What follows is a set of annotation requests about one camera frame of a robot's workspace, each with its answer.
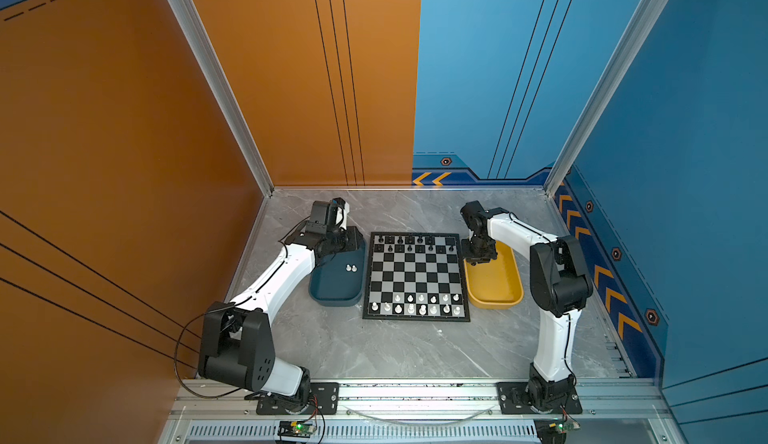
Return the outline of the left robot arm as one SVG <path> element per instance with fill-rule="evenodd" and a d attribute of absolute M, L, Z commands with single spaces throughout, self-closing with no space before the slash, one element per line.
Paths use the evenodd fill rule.
<path fill-rule="evenodd" d="M 326 307 L 351 307 L 362 296 L 366 242 L 348 224 L 341 198 L 316 201 L 308 218 L 281 241 L 267 270 L 231 301 L 202 316 L 201 377 L 273 397 L 294 407 L 310 399 L 310 372 L 277 358 L 271 326 L 287 298 L 308 279 L 310 297 Z"/>

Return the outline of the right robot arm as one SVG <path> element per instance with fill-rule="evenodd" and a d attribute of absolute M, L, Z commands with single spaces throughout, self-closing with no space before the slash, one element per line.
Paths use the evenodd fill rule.
<path fill-rule="evenodd" d="M 572 353 L 577 323 L 593 285 L 578 239 L 546 233 L 506 209 L 487 210 L 477 201 L 465 204 L 461 216 L 471 231 L 461 241 L 466 263 L 492 262 L 498 243 L 528 255 L 529 289 L 539 308 L 539 337 L 520 403 L 539 413 L 580 414 Z"/>

